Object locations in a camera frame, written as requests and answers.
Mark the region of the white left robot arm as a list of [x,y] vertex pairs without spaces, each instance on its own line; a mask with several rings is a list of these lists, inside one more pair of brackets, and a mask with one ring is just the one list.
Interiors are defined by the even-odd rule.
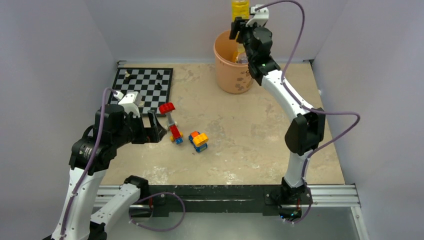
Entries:
[[148,201],[148,180],[131,175],[117,195],[92,212],[98,189],[118,149],[127,144],[159,143],[165,136],[156,111],[149,110],[147,115],[149,127],[134,103],[105,104],[97,110],[94,124],[71,147],[65,202],[55,230],[46,239],[105,240],[131,204]]

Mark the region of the yellow juice bottle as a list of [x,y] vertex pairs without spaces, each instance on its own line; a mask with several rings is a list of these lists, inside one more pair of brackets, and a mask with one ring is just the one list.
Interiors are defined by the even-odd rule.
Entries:
[[250,17],[250,1],[249,0],[231,0],[231,21],[236,17],[241,17],[244,20]]

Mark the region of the orange tea bottle navy label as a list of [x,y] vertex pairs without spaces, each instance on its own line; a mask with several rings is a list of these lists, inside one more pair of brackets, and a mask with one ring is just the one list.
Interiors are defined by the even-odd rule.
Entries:
[[233,61],[237,64],[247,64],[248,63],[248,57],[245,51],[245,48],[243,44],[237,45],[237,50],[233,55]]

